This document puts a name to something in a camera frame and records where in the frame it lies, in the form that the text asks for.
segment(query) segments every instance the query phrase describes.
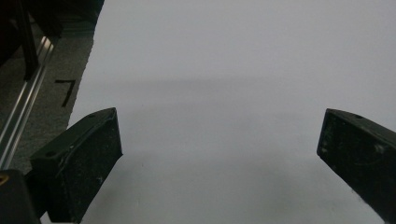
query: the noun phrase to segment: white table surface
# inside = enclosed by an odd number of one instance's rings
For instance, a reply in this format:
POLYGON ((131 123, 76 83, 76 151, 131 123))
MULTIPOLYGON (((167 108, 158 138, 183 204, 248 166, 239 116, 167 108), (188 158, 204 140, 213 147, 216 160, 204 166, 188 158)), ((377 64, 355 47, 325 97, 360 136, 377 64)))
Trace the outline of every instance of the white table surface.
POLYGON ((83 223, 383 223, 316 154, 326 108, 396 130, 396 2, 106 0, 70 125, 118 109, 83 223))

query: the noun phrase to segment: black mark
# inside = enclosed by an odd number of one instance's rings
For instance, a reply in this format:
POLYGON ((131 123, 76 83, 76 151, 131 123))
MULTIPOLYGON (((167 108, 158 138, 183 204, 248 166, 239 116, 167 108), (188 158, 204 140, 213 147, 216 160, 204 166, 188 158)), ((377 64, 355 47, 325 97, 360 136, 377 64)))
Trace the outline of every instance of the black mark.
POLYGON ((62 104, 62 107, 66 107, 67 102, 69 101, 70 95, 73 92, 73 88, 76 84, 76 81, 75 80, 55 80, 55 83, 61 83, 61 84, 62 83, 70 83, 70 87, 69 87, 69 90, 67 91, 66 98, 64 98, 64 103, 62 104))

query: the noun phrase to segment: white paper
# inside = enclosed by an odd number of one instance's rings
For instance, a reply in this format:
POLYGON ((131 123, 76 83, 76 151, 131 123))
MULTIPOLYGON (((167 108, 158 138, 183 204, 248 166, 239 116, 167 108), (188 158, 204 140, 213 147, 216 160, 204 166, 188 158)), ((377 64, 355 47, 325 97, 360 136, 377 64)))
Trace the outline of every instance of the white paper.
POLYGON ((83 223, 383 223, 316 154, 326 108, 396 130, 396 2, 106 0, 70 124, 124 156, 83 223))

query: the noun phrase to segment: gray floor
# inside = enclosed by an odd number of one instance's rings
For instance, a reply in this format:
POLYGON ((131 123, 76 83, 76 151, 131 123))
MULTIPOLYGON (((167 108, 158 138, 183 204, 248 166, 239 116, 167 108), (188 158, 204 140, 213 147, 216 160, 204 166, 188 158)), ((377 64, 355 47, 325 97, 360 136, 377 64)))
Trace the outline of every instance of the gray floor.
MULTIPOLYGON (((31 169, 29 157, 66 129, 92 44, 92 32, 64 35, 55 44, 11 169, 18 169, 26 174, 31 169), (56 80, 67 82, 56 83, 56 80), (68 81, 75 81, 75 86, 67 104, 64 104, 70 89, 68 81)), ((17 101, 23 76, 24 60, 21 51, 18 51, 0 68, 0 127, 4 125, 17 101)))

